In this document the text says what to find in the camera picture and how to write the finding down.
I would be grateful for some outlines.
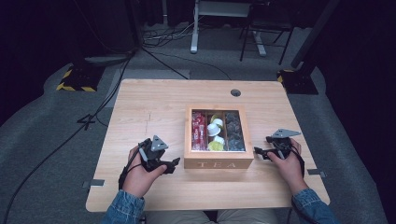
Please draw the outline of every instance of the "person's right hand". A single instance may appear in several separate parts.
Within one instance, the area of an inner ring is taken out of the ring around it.
[[[298,154],[301,154],[301,145],[294,139],[290,139],[293,150],[296,150]],[[303,189],[308,189],[303,175],[301,174],[300,162],[294,153],[290,153],[285,160],[281,160],[277,155],[272,152],[268,152],[267,156],[274,162],[279,169],[280,174],[288,183],[291,193],[294,195]]]

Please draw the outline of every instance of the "person's arm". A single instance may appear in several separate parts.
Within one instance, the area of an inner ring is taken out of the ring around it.
[[[290,140],[293,150],[300,155],[301,145],[294,139]],[[307,221],[307,219],[312,219],[316,223],[339,223],[329,206],[306,185],[301,172],[300,162],[294,153],[290,153],[285,160],[281,160],[272,152],[269,152],[267,155],[276,164],[280,174],[288,183],[293,195],[292,201],[299,211],[297,214],[301,223],[315,223]]]
[[[128,160],[136,150],[137,147],[131,149]],[[113,203],[107,208],[101,223],[139,222],[145,207],[143,196],[149,191],[154,180],[166,170],[166,165],[162,165],[152,172],[147,172],[140,164],[140,155],[137,154],[129,166],[132,170],[126,176],[122,189],[117,193]]]

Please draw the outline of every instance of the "gray floor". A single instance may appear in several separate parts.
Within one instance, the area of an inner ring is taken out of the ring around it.
[[[309,30],[296,29],[282,65],[277,64],[281,49],[268,47],[268,56],[263,58],[253,45],[247,46],[244,61],[239,62],[242,48],[239,30],[227,27],[203,30],[197,54],[190,54],[190,35],[148,50],[200,62],[155,54],[176,70],[190,71],[191,79],[226,80],[226,73],[233,80],[275,81],[276,71],[290,68],[293,56],[308,34]],[[272,38],[267,34],[262,37]],[[120,72],[119,65],[108,67],[98,92],[56,91],[68,65],[47,80],[43,96],[18,111],[0,129],[0,217],[4,216],[17,186],[79,128],[78,119],[96,111]],[[168,68],[142,50],[132,58],[127,69],[129,73],[166,70],[165,74],[169,74]],[[159,78],[146,74],[147,78]],[[317,167],[327,174],[323,182],[332,200],[331,209],[342,223],[387,223],[375,182],[334,114],[318,69],[312,78],[319,95],[289,95],[289,99]],[[108,123],[111,113],[112,107],[106,107],[98,117]],[[93,177],[105,135],[106,126],[96,122],[51,156],[16,196],[8,223],[98,223],[103,213],[90,213],[85,209],[88,192],[82,183]],[[276,209],[280,223],[286,223],[287,212],[286,208]],[[291,223],[298,223],[295,214]]]

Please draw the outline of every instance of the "yellow and black hazard tape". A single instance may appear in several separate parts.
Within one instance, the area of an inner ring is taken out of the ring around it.
[[[102,76],[104,68],[94,68],[90,70],[88,76],[79,74],[79,70],[75,71],[71,66],[64,74],[61,82],[57,86],[57,91],[97,91],[97,85]]]

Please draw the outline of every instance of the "hand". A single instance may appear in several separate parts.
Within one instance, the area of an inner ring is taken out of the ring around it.
[[[136,150],[139,150],[138,147],[134,147],[129,151],[128,160],[132,158]],[[166,165],[162,165],[151,172],[147,172],[142,165],[139,165],[140,163],[140,154],[137,153],[131,165],[128,167],[128,170],[136,165],[138,166],[128,173],[122,186],[124,191],[133,194],[137,198],[143,197],[149,191],[154,180],[156,180],[167,168]]]
[[[290,139],[291,145],[298,154],[301,154],[301,145],[298,144],[294,139]],[[294,195],[303,189],[308,189],[303,175],[301,174],[300,162],[294,153],[290,153],[285,160],[281,160],[274,153],[268,152],[267,156],[274,162],[279,169],[280,174],[288,183],[291,193]]]

